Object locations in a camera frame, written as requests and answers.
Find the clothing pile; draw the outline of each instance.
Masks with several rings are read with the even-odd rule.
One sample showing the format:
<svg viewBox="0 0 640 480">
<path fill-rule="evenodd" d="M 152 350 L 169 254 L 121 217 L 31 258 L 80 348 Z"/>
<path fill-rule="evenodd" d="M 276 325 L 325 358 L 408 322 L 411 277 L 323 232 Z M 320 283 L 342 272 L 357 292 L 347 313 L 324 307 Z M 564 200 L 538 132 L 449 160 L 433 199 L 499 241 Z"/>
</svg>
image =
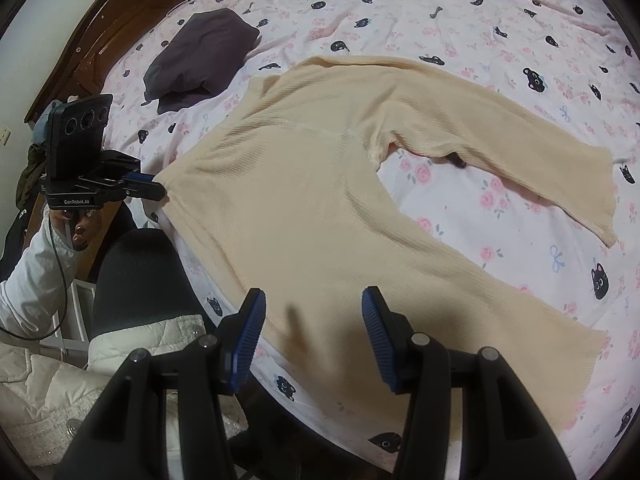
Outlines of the clothing pile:
<svg viewBox="0 0 640 480">
<path fill-rule="evenodd" d="M 258 34 L 229 9 L 194 14 L 146 70 L 145 99 L 158 99 L 163 114 L 217 96 L 242 68 Z"/>
</svg>

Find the cream sweater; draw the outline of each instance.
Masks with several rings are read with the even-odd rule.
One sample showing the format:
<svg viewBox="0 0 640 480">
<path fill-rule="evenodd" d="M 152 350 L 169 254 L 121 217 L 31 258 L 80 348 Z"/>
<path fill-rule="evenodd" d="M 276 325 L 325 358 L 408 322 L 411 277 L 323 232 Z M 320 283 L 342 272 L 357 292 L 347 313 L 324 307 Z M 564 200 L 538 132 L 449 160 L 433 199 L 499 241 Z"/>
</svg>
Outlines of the cream sweater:
<svg viewBox="0 0 640 480">
<path fill-rule="evenodd" d="M 399 424 L 360 314 L 377 285 L 448 348 L 495 346 L 555 430 L 601 333 L 492 278 L 402 215 L 376 176 L 390 144 L 457 152 L 559 205 L 611 246 L 612 159 L 495 92 L 408 60 L 308 59 L 254 78 L 225 123 L 161 172 L 164 211 L 234 304 L 265 290 L 263 335 L 302 376 Z"/>
</svg>

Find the button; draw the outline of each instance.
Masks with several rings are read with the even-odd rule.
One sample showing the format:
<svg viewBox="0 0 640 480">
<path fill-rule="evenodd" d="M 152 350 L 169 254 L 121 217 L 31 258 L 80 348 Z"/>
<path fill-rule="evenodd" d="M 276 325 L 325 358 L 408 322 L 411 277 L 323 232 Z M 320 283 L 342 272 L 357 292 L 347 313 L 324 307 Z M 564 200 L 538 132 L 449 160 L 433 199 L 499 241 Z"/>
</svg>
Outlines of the button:
<svg viewBox="0 0 640 480">
<path fill-rule="evenodd" d="M 78 430 L 80 429 L 80 424 L 82 424 L 80 420 L 76 418 L 70 418 L 66 422 L 66 432 L 71 436 L 76 436 L 76 433 L 78 433 Z"/>
</svg>

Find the quilted white jacket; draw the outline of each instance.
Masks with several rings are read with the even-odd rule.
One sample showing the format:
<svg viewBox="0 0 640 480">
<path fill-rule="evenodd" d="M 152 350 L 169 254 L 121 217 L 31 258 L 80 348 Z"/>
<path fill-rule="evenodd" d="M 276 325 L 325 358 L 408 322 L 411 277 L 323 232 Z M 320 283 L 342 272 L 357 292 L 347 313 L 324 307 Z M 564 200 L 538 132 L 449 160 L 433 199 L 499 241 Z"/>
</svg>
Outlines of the quilted white jacket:
<svg viewBox="0 0 640 480">
<path fill-rule="evenodd" d="M 0 326 L 23 336 L 42 334 L 53 311 L 63 302 L 60 270 L 46 228 L 48 216 L 16 269 L 0 283 Z M 67 283 L 76 273 L 78 254 L 54 231 L 56 249 Z M 72 435 L 91 409 L 110 376 L 135 348 L 152 354 L 179 350 L 204 333 L 200 316 L 119 330 L 94 338 L 87 370 L 44 357 L 32 345 L 0 335 L 0 424 L 32 467 L 62 459 Z M 177 403 L 168 397 L 168 458 L 179 454 Z M 235 397 L 220 397 L 227 436 L 246 429 L 244 413 Z"/>
</svg>

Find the wooden headboard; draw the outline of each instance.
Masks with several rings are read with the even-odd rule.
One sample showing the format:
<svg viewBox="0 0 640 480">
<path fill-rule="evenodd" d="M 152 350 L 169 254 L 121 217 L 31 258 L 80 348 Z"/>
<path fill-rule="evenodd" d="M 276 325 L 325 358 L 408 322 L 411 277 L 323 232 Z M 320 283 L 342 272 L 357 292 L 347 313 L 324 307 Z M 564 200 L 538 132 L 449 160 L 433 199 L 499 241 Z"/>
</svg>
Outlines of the wooden headboard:
<svg viewBox="0 0 640 480">
<path fill-rule="evenodd" d="M 109 70 L 184 0 L 96 0 L 71 35 L 24 122 L 34 123 L 53 99 L 99 94 Z"/>
</svg>

